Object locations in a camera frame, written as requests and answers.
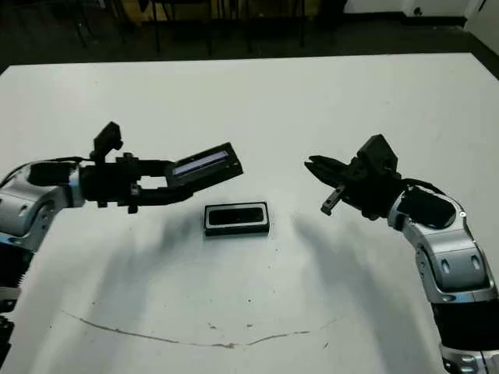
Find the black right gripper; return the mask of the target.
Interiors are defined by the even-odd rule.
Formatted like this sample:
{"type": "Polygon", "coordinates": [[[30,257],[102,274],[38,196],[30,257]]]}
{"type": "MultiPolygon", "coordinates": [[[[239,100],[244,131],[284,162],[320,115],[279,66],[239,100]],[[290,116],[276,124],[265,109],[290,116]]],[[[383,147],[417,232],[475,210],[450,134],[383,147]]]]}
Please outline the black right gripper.
{"type": "Polygon", "coordinates": [[[313,155],[304,164],[314,177],[334,188],[320,208],[328,216],[343,202],[375,221],[388,215],[402,191],[396,156],[357,155],[345,164],[331,157],[313,155]]]}

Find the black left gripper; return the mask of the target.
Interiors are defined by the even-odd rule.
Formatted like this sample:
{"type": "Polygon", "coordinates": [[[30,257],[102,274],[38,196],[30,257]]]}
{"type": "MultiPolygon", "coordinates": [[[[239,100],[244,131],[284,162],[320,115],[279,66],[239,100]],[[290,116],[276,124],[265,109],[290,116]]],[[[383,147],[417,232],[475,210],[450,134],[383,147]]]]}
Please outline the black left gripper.
{"type": "Polygon", "coordinates": [[[134,214],[138,212],[138,206],[166,206],[193,196],[193,192],[188,189],[142,189],[137,203],[134,203],[132,197],[139,190],[139,178],[166,178],[171,174],[175,162],[139,160],[132,153],[124,153],[121,157],[116,157],[114,163],[107,163],[106,155],[91,152],[89,158],[94,165],[80,169],[82,196],[85,200],[96,202],[99,208],[117,203],[118,206],[127,206],[128,213],[134,214]]]}

